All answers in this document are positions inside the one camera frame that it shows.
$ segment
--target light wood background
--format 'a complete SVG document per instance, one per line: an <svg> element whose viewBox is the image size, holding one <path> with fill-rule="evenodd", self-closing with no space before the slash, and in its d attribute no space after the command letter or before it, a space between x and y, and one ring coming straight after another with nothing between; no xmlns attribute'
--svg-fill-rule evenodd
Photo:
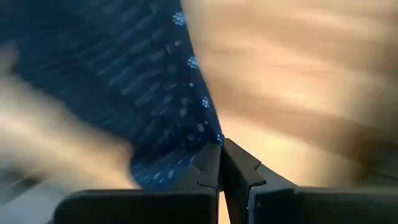
<svg viewBox="0 0 398 224"><path fill-rule="evenodd" d="M223 132L272 170L352 185L397 139L396 1L182 2Z"/></svg>

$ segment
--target blue dress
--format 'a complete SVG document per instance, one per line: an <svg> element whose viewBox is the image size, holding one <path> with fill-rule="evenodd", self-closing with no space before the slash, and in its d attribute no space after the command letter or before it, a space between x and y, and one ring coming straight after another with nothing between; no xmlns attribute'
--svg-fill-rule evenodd
<svg viewBox="0 0 398 224"><path fill-rule="evenodd" d="M144 189L169 188L207 142L223 143L179 1L8 0L7 40L25 81L132 143Z"/></svg>

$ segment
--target white snowflake pattern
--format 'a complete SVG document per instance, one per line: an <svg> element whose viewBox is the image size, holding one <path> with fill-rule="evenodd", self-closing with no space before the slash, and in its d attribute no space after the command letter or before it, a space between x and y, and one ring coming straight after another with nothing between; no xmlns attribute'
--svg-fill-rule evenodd
<svg viewBox="0 0 398 224"><path fill-rule="evenodd" d="M222 139L221 139L221 135L220 134L217 134L217 141L219 142L219 143L222 143Z"/></svg>
<svg viewBox="0 0 398 224"><path fill-rule="evenodd" d="M193 160L196 158L196 156L192 156L192 158L189 160L189 162L193 162Z"/></svg>
<svg viewBox="0 0 398 224"><path fill-rule="evenodd" d="M184 117L185 115L187 115L187 113L188 113L188 109L186 109L186 108L181 108L180 109L180 116L181 117Z"/></svg>
<svg viewBox="0 0 398 224"><path fill-rule="evenodd" d="M201 104L205 107L205 108L209 108L209 99L207 97L203 97Z"/></svg>
<svg viewBox="0 0 398 224"><path fill-rule="evenodd" d="M167 174L167 177L171 179L173 175L174 175L174 170L170 170L169 173Z"/></svg>
<svg viewBox="0 0 398 224"><path fill-rule="evenodd" d="M188 59L188 66L191 68L197 68L198 67L198 62L197 62L197 58L195 57L190 57Z"/></svg>
<svg viewBox="0 0 398 224"><path fill-rule="evenodd" d="M187 21L185 20L185 16L182 12L176 12L173 15L173 22L175 25L184 26Z"/></svg>
<svg viewBox="0 0 398 224"><path fill-rule="evenodd" d="M198 124L197 128L200 132L203 132L205 130L205 127L203 127L203 124Z"/></svg>
<svg viewBox="0 0 398 224"><path fill-rule="evenodd" d="M154 180L156 180L156 179L159 177L159 175L160 175L160 172L158 172L157 174L155 174Z"/></svg>
<svg viewBox="0 0 398 224"><path fill-rule="evenodd" d="M187 136L187 138L188 138L189 141L193 141L195 139L195 137L193 137L193 135L191 135L191 134L189 134Z"/></svg>

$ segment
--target blurred hand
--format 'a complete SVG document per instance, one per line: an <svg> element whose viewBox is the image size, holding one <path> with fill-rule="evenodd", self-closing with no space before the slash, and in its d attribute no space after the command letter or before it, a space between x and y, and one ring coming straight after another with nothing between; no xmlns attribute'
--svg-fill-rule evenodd
<svg viewBox="0 0 398 224"><path fill-rule="evenodd" d="M11 73L12 44L0 48L0 156L25 175L69 190L137 188L130 145L74 118L59 102Z"/></svg>

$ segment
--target blue patterned fabric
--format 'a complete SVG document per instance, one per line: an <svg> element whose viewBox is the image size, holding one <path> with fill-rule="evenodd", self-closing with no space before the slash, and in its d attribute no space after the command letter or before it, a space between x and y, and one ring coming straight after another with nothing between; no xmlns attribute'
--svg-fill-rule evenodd
<svg viewBox="0 0 398 224"><path fill-rule="evenodd" d="M9 0L0 41L16 72L97 128L134 146L145 189L167 189L223 136L177 0Z"/></svg>

